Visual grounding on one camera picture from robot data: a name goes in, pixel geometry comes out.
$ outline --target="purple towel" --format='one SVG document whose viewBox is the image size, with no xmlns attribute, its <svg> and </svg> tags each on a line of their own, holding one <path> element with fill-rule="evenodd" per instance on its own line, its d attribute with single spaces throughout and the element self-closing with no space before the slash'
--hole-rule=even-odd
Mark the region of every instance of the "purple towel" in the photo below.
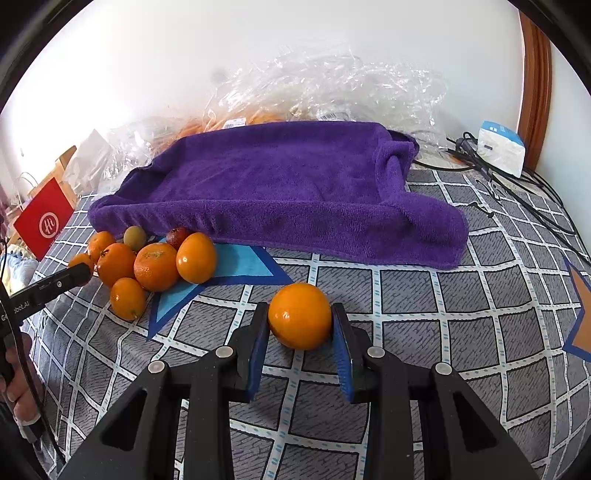
<svg viewBox="0 0 591 480">
<path fill-rule="evenodd" d="M 88 217 L 115 236 L 176 226 L 217 242 L 318 252 L 367 264 L 458 265 L 467 222 L 404 190 L 418 145 L 373 123 L 289 122 L 183 138 L 132 171 Z"/>
</svg>

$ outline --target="gray checkered bedsheet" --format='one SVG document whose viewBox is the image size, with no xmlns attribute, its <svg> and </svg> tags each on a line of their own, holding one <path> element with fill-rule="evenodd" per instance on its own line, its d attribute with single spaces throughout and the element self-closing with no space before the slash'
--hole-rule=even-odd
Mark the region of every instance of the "gray checkered bedsheet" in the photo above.
<svg viewBox="0 0 591 480">
<path fill-rule="evenodd" d="M 366 329 L 374 345 L 412 364 L 451 363 L 540 477 L 556 478 L 591 433 L 591 365 L 561 350 L 580 308 L 562 255 L 583 266 L 517 203 L 497 204 L 477 177 L 411 170 L 407 189 L 464 211 L 470 237 L 457 269 L 377 267 L 269 252 L 294 281 L 315 284 L 331 302 L 343 302 L 350 321 Z M 553 202 L 524 198 L 569 226 Z M 92 196 L 81 200 L 40 264 L 38 279 L 86 248 L 93 233 L 86 218 L 91 202 Z M 472 202 L 492 209 L 494 217 L 468 206 Z M 569 240 L 581 249 L 577 238 Z M 66 457 L 149 361 L 161 358 L 174 366 L 198 359 L 227 342 L 234 328 L 250 321 L 255 303 L 271 300 L 277 289 L 208 288 L 149 342 L 149 312 L 134 324 L 117 318 L 97 278 L 48 304 L 24 330 L 34 337 L 32 356 L 47 385 L 47 413 Z M 412 409 L 415 477 L 421 479 L 423 444 L 417 405 Z M 368 408 L 343 400 L 328 346 L 294 352 L 272 337 L 256 400 L 230 412 L 238 480 L 362 478 Z M 183 476 L 186 420 L 183 409 L 176 478 Z M 55 475 L 51 447 L 44 444 L 47 470 Z"/>
</svg>

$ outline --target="wooden door frame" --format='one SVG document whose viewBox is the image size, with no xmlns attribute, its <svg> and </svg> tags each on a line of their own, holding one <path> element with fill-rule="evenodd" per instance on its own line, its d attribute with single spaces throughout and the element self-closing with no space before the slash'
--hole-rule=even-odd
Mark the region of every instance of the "wooden door frame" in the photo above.
<svg viewBox="0 0 591 480">
<path fill-rule="evenodd" d="M 523 100 L 517 133 L 525 144 L 525 166 L 535 170 L 550 116 L 552 55 L 548 37 L 519 13 L 525 46 Z"/>
</svg>

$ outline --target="red fruit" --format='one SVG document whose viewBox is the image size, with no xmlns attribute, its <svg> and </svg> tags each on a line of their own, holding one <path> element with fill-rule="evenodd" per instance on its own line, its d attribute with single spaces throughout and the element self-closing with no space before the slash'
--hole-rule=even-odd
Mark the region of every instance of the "red fruit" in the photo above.
<svg viewBox="0 0 591 480">
<path fill-rule="evenodd" d="M 166 234 L 166 243 L 178 250 L 189 235 L 191 235 L 191 232 L 183 226 L 173 228 Z"/>
</svg>

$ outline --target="screw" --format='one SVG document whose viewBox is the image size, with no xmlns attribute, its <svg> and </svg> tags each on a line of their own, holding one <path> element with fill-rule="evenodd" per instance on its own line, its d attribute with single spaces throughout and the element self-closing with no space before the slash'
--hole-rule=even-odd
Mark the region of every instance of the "screw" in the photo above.
<svg viewBox="0 0 591 480">
<path fill-rule="evenodd" d="M 216 355 L 219 358 L 228 358 L 229 356 L 232 356 L 233 353 L 234 353 L 234 350 L 232 349 L 231 346 L 221 346 L 221 347 L 218 347 L 216 350 Z"/>
<path fill-rule="evenodd" d="M 165 365 L 162 360 L 155 360 L 148 365 L 148 372 L 151 374 L 159 374 L 162 370 L 164 370 L 164 366 Z"/>
<path fill-rule="evenodd" d="M 382 358 L 386 352 L 380 346 L 371 346 L 368 348 L 368 355 L 371 358 Z"/>
<path fill-rule="evenodd" d="M 435 365 L 435 371 L 439 375 L 449 375 L 450 373 L 453 372 L 453 369 L 450 364 L 447 364 L 444 362 L 439 362 L 437 365 Z"/>
</svg>

